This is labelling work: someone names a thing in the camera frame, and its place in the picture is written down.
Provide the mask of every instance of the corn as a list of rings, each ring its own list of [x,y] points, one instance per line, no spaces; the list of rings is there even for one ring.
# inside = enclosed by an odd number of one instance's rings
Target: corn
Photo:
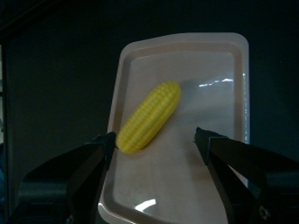
[[[179,84],[167,81],[146,97],[116,138],[116,146],[124,153],[140,151],[150,143],[176,109],[180,94]]]

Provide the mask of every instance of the corn kernel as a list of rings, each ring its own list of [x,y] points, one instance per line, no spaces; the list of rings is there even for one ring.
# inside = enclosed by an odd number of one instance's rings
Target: corn kernel
[[[116,146],[124,153],[140,151],[154,139],[178,107],[180,94],[180,85],[167,81],[146,97],[116,137]]]

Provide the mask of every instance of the plastic tray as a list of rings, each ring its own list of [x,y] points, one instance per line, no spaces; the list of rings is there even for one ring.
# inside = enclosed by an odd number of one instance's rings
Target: plastic tray
[[[108,131],[120,130],[152,88],[178,81],[182,100],[143,151],[115,153],[99,212],[118,223],[227,223],[192,141],[196,127],[248,143],[248,42],[236,33],[184,33],[122,52]]]

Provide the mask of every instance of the dark background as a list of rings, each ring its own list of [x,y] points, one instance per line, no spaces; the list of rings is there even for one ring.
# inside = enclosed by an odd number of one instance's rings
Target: dark background
[[[2,1],[0,25],[38,2]],[[251,143],[299,161],[299,1],[64,0],[16,30],[2,43],[10,212],[28,171],[107,133],[122,49],[167,34],[247,38]]]

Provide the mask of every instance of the yellow corn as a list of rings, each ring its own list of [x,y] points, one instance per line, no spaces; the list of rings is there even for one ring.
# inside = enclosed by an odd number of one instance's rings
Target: yellow corn
[[[116,137],[116,146],[127,154],[140,151],[174,113],[182,89],[176,82],[160,84],[138,106]]]

